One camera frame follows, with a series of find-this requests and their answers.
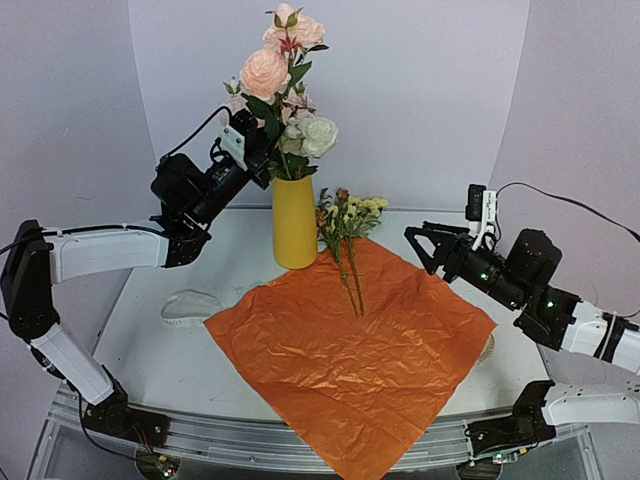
crumpled paper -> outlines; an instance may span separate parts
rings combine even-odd
[[[336,473],[375,480],[431,425],[495,324],[443,280],[370,240],[358,240],[356,261],[364,317],[325,251],[205,325],[238,373]]]

flower bouquet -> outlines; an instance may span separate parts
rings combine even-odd
[[[389,202],[384,198],[362,199],[349,195],[349,191],[342,188],[336,192],[333,201],[332,197],[327,195],[326,188],[320,192],[320,200],[316,207],[318,237],[331,250],[338,264],[342,283],[349,293],[356,315],[358,315],[358,307],[349,286],[349,275],[344,267],[342,252],[346,250],[358,292],[360,314],[364,316],[364,296],[356,265],[356,239],[368,237],[371,230],[380,225],[380,216],[388,207]]]
[[[303,78],[311,69],[309,54],[327,50],[322,24],[281,4],[269,11],[273,23],[263,36],[264,48],[253,53],[240,74],[225,83],[232,113],[247,108],[261,120],[267,137],[278,139],[270,158],[272,178],[299,180],[318,169],[311,159],[323,157],[338,140],[338,127],[318,116]]]

yellow vase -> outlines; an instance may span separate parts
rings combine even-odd
[[[273,181],[273,253],[290,269],[308,267],[318,256],[311,176]]]

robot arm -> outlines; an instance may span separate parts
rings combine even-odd
[[[495,192],[469,187],[466,218],[469,228],[425,222],[408,227],[405,237],[425,270],[443,268],[447,282],[460,277],[509,310],[520,310],[514,325],[540,345],[596,357],[640,374],[640,332],[637,324],[605,312],[580,297],[551,287],[562,253],[544,232],[523,230],[506,258],[494,251]],[[493,246],[486,237],[493,237]],[[432,244],[427,251],[417,237]],[[524,389],[508,417],[474,422],[467,434],[476,459],[517,457],[521,447],[555,438],[556,425],[565,423],[640,424],[640,382],[622,387],[532,382]]]
[[[506,258],[485,244],[485,236],[493,234],[486,219],[495,220],[495,193],[473,193],[478,188],[484,187],[470,187],[469,228],[425,222],[405,230],[425,270],[435,275],[442,267],[446,282],[460,277],[509,310],[521,310],[514,325],[540,345],[594,356],[639,374],[638,325],[551,287],[562,252],[544,232],[520,232]],[[417,237],[432,243],[432,255]]]
[[[176,153],[194,135],[162,157],[156,169],[151,190],[161,201],[162,214],[151,220],[161,231],[153,224],[59,230],[28,220],[20,226],[0,279],[12,332],[27,343],[46,371],[87,400],[86,427],[132,441],[138,441],[136,430],[142,430],[151,446],[164,443],[167,417],[128,406],[122,386],[60,323],[51,287],[112,270],[187,265],[211,239],[208,230],[215,217],[250,180],[263,189],[268,186],[275,140],[257,128],[249,112],[230,115],[205,172]]]

white tabletop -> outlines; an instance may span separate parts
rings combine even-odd
[[[404,238],[423,221],[463,224],[458,213],[386,212],[371,238],[421,267]],[[271,210],[226,209],[213,240],[196,262],[173,269],[136,269],[109,318],[95,352],[122,383],[130,401],[199,415],[279,420],[240,377],[204,326],[172,327],[161,318],[167,299],[185,289],[217,297],[225,308],[251,288],[283,275],[272,253]],[[513,327],[517,313],[457,279],[452,289],[497,324],[493,354],[460,384],[441,415],[512,405],[524,386],[548,379],[536,345]]]

